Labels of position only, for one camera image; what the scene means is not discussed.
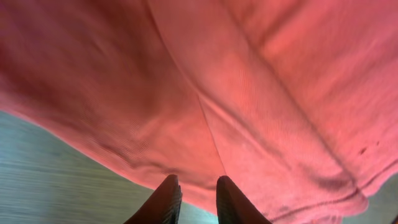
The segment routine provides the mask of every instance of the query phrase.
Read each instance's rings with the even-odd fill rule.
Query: red cloth
[[[338,223],[398,171],[397,1],[0,10],[0,109],[135,183],[214,213],[229,175],[273,223]]]

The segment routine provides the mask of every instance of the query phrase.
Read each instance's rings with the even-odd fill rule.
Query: folded cloth
[[[398,171],[394,1],[0,0],[0,109],[216,213],[338,223]]]

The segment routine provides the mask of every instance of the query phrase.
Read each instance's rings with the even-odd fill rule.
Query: gray wooden floor
[[[345,224],[389,223],[398,213],[397,189],[398,176],[371,199],[368,212]],[[43,129],[0,112],[0,223],[123,223],[151,192]],[[183,204],[179,223],[217,221]]]

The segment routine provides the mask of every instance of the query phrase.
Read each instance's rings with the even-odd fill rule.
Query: wooden surface
[[[365,214],[344,224],[388,224],[398,213],[397,189],[395,176],[371,198]],[[0,112],[0,223],[123,223],[151,193],[43,129]],[[217,221],[183,204],[179,223]]]

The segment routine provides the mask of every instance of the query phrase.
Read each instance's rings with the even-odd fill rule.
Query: red garment
[[[214,213],[229,175],[273,223],[338,223],[398,172],[397,1],[0,10],[0,109],[135,183]]]

